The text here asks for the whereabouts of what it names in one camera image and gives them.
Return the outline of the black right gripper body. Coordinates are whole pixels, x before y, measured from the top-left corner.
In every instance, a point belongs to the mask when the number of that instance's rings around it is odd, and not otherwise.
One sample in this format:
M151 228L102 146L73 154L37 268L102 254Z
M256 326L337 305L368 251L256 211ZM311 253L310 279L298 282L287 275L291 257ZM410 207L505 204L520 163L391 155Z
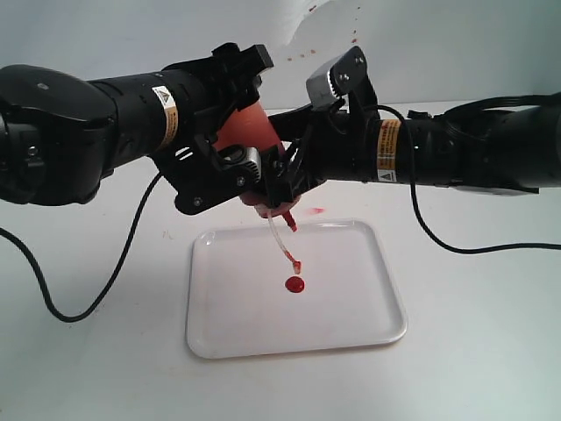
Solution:
M378 98L369 79L347 95L349 109L339 99L323 110L310 104L269 118L283 153L262 154L262 192L272 206L294 201L326 181L374 182L374 122L380 118Z

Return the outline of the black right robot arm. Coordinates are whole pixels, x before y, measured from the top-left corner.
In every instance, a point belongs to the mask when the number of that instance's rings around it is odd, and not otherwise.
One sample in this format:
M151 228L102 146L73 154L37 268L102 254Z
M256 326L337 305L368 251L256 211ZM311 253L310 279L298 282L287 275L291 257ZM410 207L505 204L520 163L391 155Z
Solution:
M444 113L382 117L368 80L271 117L285 153L262 155L257 190L291 201L328 180L535 194L560 183L560 96L499 96Z

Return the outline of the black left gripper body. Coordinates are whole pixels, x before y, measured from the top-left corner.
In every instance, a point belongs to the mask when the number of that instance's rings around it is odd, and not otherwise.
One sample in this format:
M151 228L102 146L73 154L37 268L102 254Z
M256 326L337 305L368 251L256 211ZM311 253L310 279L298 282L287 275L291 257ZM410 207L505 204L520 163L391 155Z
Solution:
M162 74L178 107L174 140L157 154L157 167L176 192L175 208L197 215L227 202L257 183L226 171L214 148L217 135L234 111L259 99L261 73L273 66L262 44L240 49L226 43L207 58L166 66Z

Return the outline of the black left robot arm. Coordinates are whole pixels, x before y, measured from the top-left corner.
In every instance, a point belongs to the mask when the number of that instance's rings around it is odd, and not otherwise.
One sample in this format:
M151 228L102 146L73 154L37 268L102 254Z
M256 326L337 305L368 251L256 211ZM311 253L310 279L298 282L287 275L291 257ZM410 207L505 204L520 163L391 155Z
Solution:
M273 66L262 45L234 43L152 73L84 81L31 65L1 70L1 198L62 206L91 201L117 168L147 157L195 215L255 187L253 146L217 151L235 112L259 99Z

